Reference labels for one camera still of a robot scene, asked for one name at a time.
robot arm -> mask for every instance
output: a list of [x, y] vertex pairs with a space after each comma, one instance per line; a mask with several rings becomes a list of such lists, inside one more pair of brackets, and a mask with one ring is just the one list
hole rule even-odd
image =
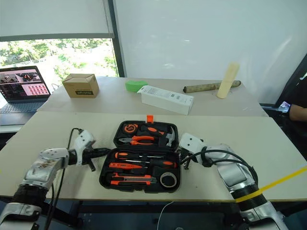
[[89, 164], [94, 171], [91, 158], [108, 153], [109, 149], [106, 148], [93, 149], [93, 143], [93, 135], [80, 129], [74, 149], [57, 148], [41, 151], [14, 194], [12, 202], [5, 206], [0, 216], [0, 230], [38, 229], [35, 221], [42, 212], [46, 194], [57, 171], [73, 164]]
[[[221, 179], [234, 199], [258, 190], [258, 178], [253, 168], [239, 156], [231, 155], [234, 152], [229, 146], [220, 144], [207, 147], [201, 139], [188, 133], [183, 134], [179, 146], [188, 151], [190, 155], [202, 152], [195, 157], [190, 156], [183, 160], [187, 164], [193, 158], [195, 162], [205, 167], [215, 164]], [[263, 194], [237, 204], [242, 218], [250, 224], [272, 219], [280, 230], [288, 229], [283, 222], [282, 214], [276, 212], [271, 202], [267, 201]]]

laptop screen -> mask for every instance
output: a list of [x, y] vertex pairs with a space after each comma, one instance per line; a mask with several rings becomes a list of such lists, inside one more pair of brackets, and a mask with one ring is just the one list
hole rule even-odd
[[36, 66], [0, 69], [0, 92], [8, 102], [50, 96]]

white wall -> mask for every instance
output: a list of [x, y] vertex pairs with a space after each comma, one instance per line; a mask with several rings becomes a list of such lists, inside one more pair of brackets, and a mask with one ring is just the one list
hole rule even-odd
[[275, 103], [307, 53], [306, 0], [116, 0], [128, 77], [222, 79]]
[[108, 33], [103, 1], [0, 0], [0, 36]]

white box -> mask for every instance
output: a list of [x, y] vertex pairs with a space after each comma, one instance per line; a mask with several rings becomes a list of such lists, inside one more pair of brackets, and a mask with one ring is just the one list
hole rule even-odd
[[138, 93], [142, 95], [142, 103], [188, 115], [193, 105], [193, 96], [159, 89], [150, 85], [143, 86]]

pliers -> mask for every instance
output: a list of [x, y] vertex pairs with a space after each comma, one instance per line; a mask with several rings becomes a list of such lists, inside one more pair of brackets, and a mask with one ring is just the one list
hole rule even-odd
[[154, 141], [154, 137], [151, 136], [133, 136], [132, 138], [120, 138], [121, 142], [130, 142], [131, 145], [153, 145], [153, 143], [142, 143], [140, 140], [152, 140]]

